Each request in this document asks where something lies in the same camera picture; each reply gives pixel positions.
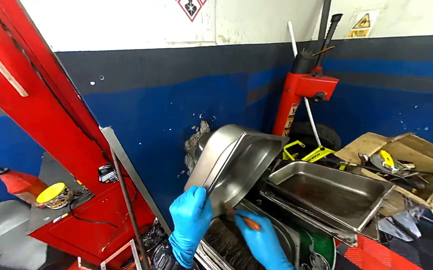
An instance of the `black tire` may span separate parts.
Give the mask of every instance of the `black tire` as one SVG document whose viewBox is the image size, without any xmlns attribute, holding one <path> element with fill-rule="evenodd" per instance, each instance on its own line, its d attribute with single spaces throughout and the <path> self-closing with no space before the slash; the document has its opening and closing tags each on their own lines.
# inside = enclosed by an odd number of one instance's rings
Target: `black tire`
<svg viewBox="0 0 433 270">
<path fill-rule="evenodd" d="M 338 151 L 341 149 L 340 136 L 338 136 L 334 129 L 319 123 L 315 124 L 315 126 L 323 147 L 329 148 L 334 151 Z M 315 135 L 313 134 L 313 129 L 311 128 L 311 124 L 309 122 L 294 122 L 291 125 L 289 137 L 290 142 L 300 140 L 304 144 L 309 144 L 309 146 L 313 148 L 312 150 L 318 147 Z"/>
</svg>

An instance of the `chipped paint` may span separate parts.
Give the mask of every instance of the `chipped paint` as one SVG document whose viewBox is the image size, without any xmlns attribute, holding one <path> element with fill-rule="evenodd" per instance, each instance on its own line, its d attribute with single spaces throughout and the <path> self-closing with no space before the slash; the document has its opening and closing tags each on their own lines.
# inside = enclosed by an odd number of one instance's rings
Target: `chipped paint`
<svg viewBox="0 0 433 270">
<path fill-rule="evenodd" d="M 195 128 L 196 133 L 193 134 L 188 140 L 185 141 L 185 150 L 187 154 L 185 155 L 185 165 L 188 168 L 187 174 L 190 175 L 196 165 L 196 158 L 190 156 L 189 150 L 196 147 L 198 140 L 205 134 L 210 133 L 210 126 L 206 121 L 200 121 L 200 127 Z"/>
</svg>

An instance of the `sticker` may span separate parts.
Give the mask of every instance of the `sticker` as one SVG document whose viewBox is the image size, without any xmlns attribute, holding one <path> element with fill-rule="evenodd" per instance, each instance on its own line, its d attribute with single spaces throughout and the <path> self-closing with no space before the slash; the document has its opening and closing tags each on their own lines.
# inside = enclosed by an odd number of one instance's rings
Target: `sticker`
<svg viewBox="0 0 433 270">
<path fill-rule="evenodd" d="M 67 214 L 63 214 L 63 215 L 61 215 L 61 216 L 55 218 L 55 219 L 53 220 L 53 223 L 57 222 L 58 220 L 60 220 L 60 219 L 62 219 L 62 218 L 64 218 L 64 217 L 66 217 L 66 216 L 68 216 L 68 213 L 67 213 Z"/>
<path fill-rule="evenodd" d="M 110 165 L 98 168 L 98 180 L 102 183 L 113 183 L 118 181 L 118 175 Z"/>
<path fill-rule="evenodd" d="M 380 10 L 358 11 L 355 13 L 352 25 L 353 27 L 348 34 L 349 38 L 366 38 L 376 22 L 376 17 Z"/>
<path fill-rule="evenodd" d="M 285 129 L 291 127 L 291 124 L 293 123 L 293 120 L 294 120 L 294 119 L 295 119 L 295 117 L 288 118 L 288 119 L 286 120 Z"/>
<path fill-rule="evenodd" d="M 179 0 L 178 4 L 183 9 L 191 22 L 195 20 L 196 15 L 198 15 L 198 12 L 200 12 L 201 6 L 203 5 L 198 0 Z"/>
<path fill-rule="evenodd" d="M 285 124 L 285 129 L 283 130 L 281 136 L 288 137 L 288 134 L 290 134 L 291 124 L 293 124 L 293 120 L 295 120 L 295 113 L 297 112 L 299 105 L 299 103 L 291 104 L 290 112 L 288 112 L 288 118 Z"/>
</svg>

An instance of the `red lift post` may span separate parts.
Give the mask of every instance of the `red lift post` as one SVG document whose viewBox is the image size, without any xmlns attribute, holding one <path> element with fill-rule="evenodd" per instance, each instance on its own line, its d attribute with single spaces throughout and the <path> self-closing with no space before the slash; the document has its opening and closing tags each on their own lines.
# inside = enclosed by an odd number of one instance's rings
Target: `red lift post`
<svg viewBox="0 0 433 270">
<path fill-rule="evenodd" d="M 288 137 L 295 113 L 303 97 L 312 99 L 314 102 L 330 100 L 339 80 L 323 76 L 321 63 L 341 16 L 342 14 L 332 16 L 328 34 L 319 53 L 297 54 L 291 71 L 286 75 L 278 114 L 273 126 L 274 135 Z M 313 66 L 316 55 L 318 55 L 317 63 L 316 66 Z"/>
</svg>

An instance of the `brush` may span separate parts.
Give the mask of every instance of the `brush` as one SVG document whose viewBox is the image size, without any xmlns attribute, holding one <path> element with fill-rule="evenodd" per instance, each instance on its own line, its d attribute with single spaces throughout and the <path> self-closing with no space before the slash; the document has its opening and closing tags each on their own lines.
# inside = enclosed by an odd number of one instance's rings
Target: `brush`
<svg viewBox="0 0 433 270">
<path fill-rule="evenodd" d="M 241 232 L 234 222 L 227 219 L 227 215 L 213 219 L 204 239 L 234 269 L 265 269 L 253 257 Z"/>
</svg>

